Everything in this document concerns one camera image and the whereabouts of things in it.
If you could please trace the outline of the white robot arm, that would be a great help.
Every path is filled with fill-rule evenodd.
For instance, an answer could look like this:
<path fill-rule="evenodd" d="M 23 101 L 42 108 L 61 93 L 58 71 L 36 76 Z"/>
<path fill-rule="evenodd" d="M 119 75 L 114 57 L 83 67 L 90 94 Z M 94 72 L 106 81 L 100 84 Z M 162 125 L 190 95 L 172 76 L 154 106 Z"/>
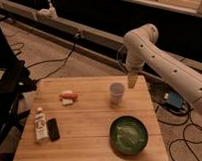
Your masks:
<path fill-rule="evenodd" d="M 147 63 L 202 116 L 202 74 L 157 48 L 158 36 L 157 27 L 150 23 L 124 35 L 127 70 L 137 74 Z"/>

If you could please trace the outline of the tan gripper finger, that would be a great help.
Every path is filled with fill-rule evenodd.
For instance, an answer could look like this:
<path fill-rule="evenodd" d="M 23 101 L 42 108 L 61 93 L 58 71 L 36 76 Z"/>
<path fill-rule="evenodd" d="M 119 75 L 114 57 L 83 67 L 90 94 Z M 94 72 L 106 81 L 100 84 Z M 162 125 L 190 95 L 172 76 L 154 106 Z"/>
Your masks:
<path fill-rule="evenodd" d="M 137 80 L 138 80 L 137 77 L 138 77 L 138 74 L 136 74 L 136 73 L 128 73 L 127 74 L 128 87 L 130 89 L 135 88 Z"/>

